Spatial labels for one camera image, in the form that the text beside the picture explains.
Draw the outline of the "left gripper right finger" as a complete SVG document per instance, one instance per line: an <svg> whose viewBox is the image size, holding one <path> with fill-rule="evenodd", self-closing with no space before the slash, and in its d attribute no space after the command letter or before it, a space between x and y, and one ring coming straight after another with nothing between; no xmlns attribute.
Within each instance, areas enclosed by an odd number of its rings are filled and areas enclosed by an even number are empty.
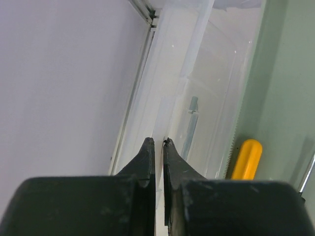
<svg viewBox="0 0 315 236"><path fill-rule="evenodd" d="M302 197L285 182L206 179L163 146L165 224L171 236L308 236Z"/></svg>

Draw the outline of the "yellow handle screwdriver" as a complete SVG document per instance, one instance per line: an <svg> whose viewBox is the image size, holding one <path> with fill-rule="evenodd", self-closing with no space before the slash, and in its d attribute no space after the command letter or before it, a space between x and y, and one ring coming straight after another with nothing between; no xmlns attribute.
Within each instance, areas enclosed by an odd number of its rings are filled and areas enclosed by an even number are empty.
<svg viewBox="0 0 315 236"><path fill-rule="evenodd" d="M245 140L240 148L231 179L253 180L262 155L262 144L255 139Z"/></svg>
<svg viewBox="0 0 315 236"><path fill-rule="evenodd" d="M312 173L314 165L315 165L315 155L313 154L313 156L311 157L311 159L307 165L307 168L306 168L306 170L302 176L300 184L298 186L298 192L299 192L300 196L302 196L302 194L303 194L303 191L304 191L306 184L308 182L308 179Z"/></svg>

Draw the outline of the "green cantilever tool box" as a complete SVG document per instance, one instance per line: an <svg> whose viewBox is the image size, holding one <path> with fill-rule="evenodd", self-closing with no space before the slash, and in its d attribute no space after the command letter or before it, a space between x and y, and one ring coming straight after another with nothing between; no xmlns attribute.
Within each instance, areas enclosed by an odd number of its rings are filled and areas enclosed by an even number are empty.
<svg viewBox="0 0 315 236"><path fill-rule="evenodd" d="M230 178L255 139L255 178L298 189L315 154L314 1L164 0L157 11L117 172L151 137L160 177L170 138L201 175Z"/></svg>

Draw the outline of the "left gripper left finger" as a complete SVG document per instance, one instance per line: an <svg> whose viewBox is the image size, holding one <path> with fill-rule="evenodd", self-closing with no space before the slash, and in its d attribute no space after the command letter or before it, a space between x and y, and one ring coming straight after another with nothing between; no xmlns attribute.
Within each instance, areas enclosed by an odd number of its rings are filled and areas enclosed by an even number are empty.
<svg viewBox="0 0 315 236"><path fill-rule="evenodd" d="M34 177L7 207L9 236L152 236L155 143L114 176Z"/></svg>

